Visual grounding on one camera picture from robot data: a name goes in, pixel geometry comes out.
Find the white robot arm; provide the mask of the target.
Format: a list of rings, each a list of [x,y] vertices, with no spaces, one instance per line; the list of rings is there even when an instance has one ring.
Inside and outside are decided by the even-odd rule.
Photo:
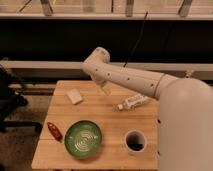
[[[119,67],[96,48],[82,69],[98,85],[107,81],[154,98],[158,171],[213,171],[213,88],[196,78]]]

